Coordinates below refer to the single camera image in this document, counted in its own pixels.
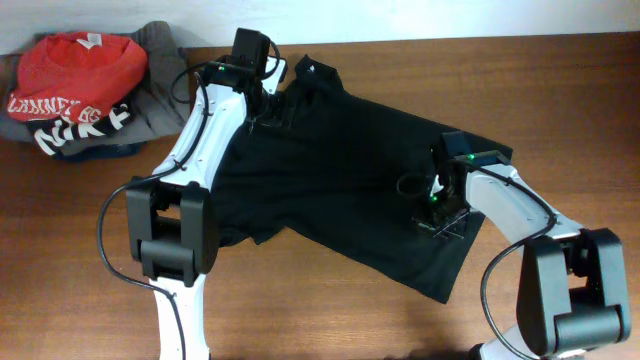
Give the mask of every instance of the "clothing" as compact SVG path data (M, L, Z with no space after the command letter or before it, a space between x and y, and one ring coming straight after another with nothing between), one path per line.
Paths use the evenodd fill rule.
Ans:
M174 77L186 68L186 61L173 41L169 25L154 21L123 36L138 44L148 59L148 69L142 80L122 99L130 114L130 123L106 136L76 137L73 141L66 141L61 147L54 148L56 158L79 161L135 154L140 144L146 141L182 131L189 117L189 105L174 102L169 96L169 88ZM14 59L9 66L12 69L8 79L9 91L0 104L0 136L13 141L35 143L34 133L29 131L27 125L12 119L7 113L8 94L17 87L18 59ZM178 81L175 93L181 98L189 96L186 77ZM94 147L99 147L99 151L88 151Z
M100 44L81 42L92 37ZM47 36L22 55L7 112L19 121L60 117L91 124L142 80L146 68L147 54L127 37L87 32Z
M290 126L241 128L227 149L212 198L221 245L265 242L282 228L368 265L446 303L484 217L462 238L420 232L417 200L396 192L407 173L433 175L430 146L455 129L349 95L338 72L304 57L285 90ZM474 152L511 149L467 134Z

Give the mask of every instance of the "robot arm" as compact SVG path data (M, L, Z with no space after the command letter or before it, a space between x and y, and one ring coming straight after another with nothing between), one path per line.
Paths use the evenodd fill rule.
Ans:
M195 104L175 146L154 174L180 168L146 186L127 190L131 253L149 283L174 294L185 340L182 348L174 309L155 292L160 325L160 360L210 359L204 336L203 298L219 237L211 189L232 137L245 122L260 122L278 104L278 84L287 65L268 57L271 41L238 29L232 55L206 65ZM179 207L180 219L162 216Z
M545 234L524 243L518 325L505 333L507 342L531 358L562 358L629 337L624 260L615 234L568 219L526 185L500 153L471 153L461 132L443 134L433 150L440 171L423 228L438 233L461 213L479 211L515 244L545 228L549 213L555 218ZM570 289L568 273L586 277L585 286ZM490 317L488 309L485 314ZM478 355L518 358L498 340L484 344Z

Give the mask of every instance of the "red shirt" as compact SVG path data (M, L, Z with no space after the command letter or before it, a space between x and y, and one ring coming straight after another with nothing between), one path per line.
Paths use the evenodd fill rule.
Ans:
M100 34L102 45L87 49L77 41L86 41L87 34L48 36L22 56L18 87L7 104L9 116L20 121L61 117L93 123L142 80L147 54L138 44Z

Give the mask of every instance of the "pile of clothes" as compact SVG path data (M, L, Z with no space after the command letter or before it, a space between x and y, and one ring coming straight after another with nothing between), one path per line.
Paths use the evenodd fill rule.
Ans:
M10 64L0 136L37 144L66 159L119 157L179 133L189 106L169 88L186 68L165 22L127 35L87 32L38 36ZM188 80L176 84L188 98Z

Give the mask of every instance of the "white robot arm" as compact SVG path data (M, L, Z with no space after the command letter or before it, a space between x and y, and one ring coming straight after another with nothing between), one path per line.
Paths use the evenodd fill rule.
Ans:
M414 220L437 235L469 212L481 212L512 244L483 276L483 310L498 338L474 348L475 358L566 358L629 337L622 246L613 232L587 230L568 219L499 152L471 153L462 132L443 134L432 150L438 173ZM486 286L493 267L520 247L518 325L502 335L489 312ZM568 273L586 277L585 286L570 289Z

